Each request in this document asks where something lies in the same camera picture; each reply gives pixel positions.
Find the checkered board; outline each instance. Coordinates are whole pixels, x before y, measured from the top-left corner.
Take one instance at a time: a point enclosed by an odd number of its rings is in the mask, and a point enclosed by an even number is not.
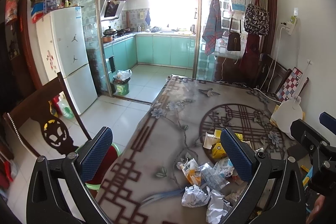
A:
[[[280,102],[283,102],[284,100],[287,101],[290,97],[292,97],[296,87],[299,85],[301,76],[302,72],[297,68],[294,68],[290,76],[286,79],[286,82],[277,92],[277,97]]]

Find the white crumpled tissue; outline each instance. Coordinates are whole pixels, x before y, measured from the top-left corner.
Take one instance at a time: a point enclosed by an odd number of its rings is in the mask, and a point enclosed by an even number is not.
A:
[[[221,221],[222,216],[226,216],[231,209],[230,202],[224,199],[224,196],[212,190],[209,194],[211,200],[207,209],[206,221],[209,224],[218,224]]]
[[[182,197],[182,206],[194,208],[208,204],[210,199],[209,187],[207,187],[207,191],[208,194],[203,192],[197,185],[186,187]]]

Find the handbag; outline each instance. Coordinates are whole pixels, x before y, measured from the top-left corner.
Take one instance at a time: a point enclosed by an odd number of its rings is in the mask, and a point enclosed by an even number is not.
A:
[[[231,18],[231,22],[230,22],[229,36],[228,36],[226,49],[228,51],[240,52],[240,49],[241,49],[240,36],[242,33],[242,22],[241,20],[239,20],[240,33],[238,33],[234,31],[231,32],[232,21],[233,21],[233,18]]]
[[[245,12],[245,31],[257,35],[268,35],[268,12],[264,8],[260,7],[259,0],[256,0],[256,5],[253,5],[251,2],[247,5]]]

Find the screw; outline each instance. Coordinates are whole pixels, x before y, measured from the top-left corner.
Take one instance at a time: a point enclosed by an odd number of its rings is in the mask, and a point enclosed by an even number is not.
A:
[[[68,159],[74,159],[75,157],[77,156],[77,153],[76,152],[71,152],[68,154]]]
[[[37,158],[37,162],[43,162],[44,159],[45,159],[45,156],[39,156]]]
[[[265,153],[264,152],[258,152],[257,156],[261,159],[265,158]]]
[[[324,161],[323,165],[325,168],[330,168],[330,163],[327,160]]]
[[[295,158],[294,157],[288,157],[288,160],[291,162],[291,163],[294,163],[295,162]]]

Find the chair backrest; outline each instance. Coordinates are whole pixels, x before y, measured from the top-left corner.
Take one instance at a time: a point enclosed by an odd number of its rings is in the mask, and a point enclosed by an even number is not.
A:
[[[262,90],[267,90],[269,82],[270,81],[273,82],[274,79],[280,77],[281,81],[274,92],[274,93],[277,93],[279,89],[283,86],[283,84],[285,83],[286,79],[291,74],[292,70],[286,69],[284,66],[280,65],[278,62],[275,62],[275,60],[273,60],[271,57],[269,57],[266,54],[261,55],[261,60],[262,61],[261,61],[261,65],[258,70],[255,86],[259,86],[260,88],[265,78],[267,77],[265,84],[262,87]]]
[[[84,134],[88,140],[92,140],[76,109],[74,108],[73,102],[69,96],[67,88],[65,87],[61,73],[58,73],[56,78],[46,83],[40,89],[23,100],[19,105],[17,105],[9,113],[10,117],[7,113],[5,113],[3,117],[13,131],[15,131],[15,129],[11,122],[11,118],[17,129],[21,127],[23,123],[29,118],[37,121],[40,124],[42,136],[47,144],[56,149],[58,153],[67,155],[68,153],[75,151],[78,146],[73,145],[73,140],[70,137],[69,130],[64,122],[51,114],[49,104],[49,101],[51,101],[61,92],[64,92],[69,106]],[[36,156],[39,156],[38,152],[26,140],[24,140],[22,135],[21,139]]]

